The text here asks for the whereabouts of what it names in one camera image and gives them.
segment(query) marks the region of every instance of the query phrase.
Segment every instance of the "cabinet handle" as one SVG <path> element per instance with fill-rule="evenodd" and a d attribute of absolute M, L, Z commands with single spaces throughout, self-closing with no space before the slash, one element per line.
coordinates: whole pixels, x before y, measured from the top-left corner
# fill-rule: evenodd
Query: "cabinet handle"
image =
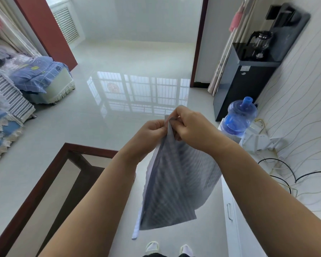
<path fill-rule="evenodd" d="M 233 219 L 229 216 L 229 212 L 231 211 L 231 203 L 227 204 L 227 214 L 228 214 L 228 219 L 231 220 L 233 222 Z"/>

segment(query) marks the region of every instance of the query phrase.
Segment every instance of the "black pants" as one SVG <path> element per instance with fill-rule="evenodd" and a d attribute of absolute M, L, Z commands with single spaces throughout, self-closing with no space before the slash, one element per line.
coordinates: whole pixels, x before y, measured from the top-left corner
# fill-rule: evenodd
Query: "black pants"
<path fill-rule="evenodd" d="M 160 253 L 152 253 L 150 255 L 144 255 L 143 257 L 166 257 Z M 182 253 L 179 257 L 189 257 L 189 255 Z"/>

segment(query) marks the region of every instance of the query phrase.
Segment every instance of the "glass kettle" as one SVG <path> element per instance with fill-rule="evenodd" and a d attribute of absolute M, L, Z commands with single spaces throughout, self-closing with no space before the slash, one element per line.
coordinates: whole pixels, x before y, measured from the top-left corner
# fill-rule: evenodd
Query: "glass kettle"
<path fill-rule="evenodd" d="M 256 37 L 256 40 L 253 43 L 253 48 L 258 51 L 264 51 L 269 47 L 273 33 L 267 30 L 254 31 L 249 37 L 246 46 L 250 44 L 253 37 Z"/>

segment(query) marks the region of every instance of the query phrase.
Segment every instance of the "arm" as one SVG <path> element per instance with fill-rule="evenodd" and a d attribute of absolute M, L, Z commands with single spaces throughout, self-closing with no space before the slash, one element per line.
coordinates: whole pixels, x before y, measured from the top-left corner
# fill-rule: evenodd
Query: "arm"
<path fill-rule="evenodd" d="M 321 256 L 321 220 L 274 181 L 203 115 L 179 106 L 170 115 L 190 146 L 219 164 L 240 210 L 268 256 Z"/>
<path fill-rule="evenodd" d="M 115 155 L 39 256 L 108 256 L 137 164 L 166 133 L 163 120 L 147 122 Z"/>

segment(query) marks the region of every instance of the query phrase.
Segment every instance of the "blue water bottle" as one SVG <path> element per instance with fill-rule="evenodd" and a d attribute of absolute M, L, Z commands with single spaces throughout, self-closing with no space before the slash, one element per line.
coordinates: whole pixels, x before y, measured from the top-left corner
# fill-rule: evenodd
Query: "blue water bottle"
<path fill-rule="evenodd" d="M 228 114 L 221 123 L 221 130 L 227 134 L 242 137 L 245 130 L 257 116 L 257 108 L 251 97 L 232 102 L 228 107 Z"/>

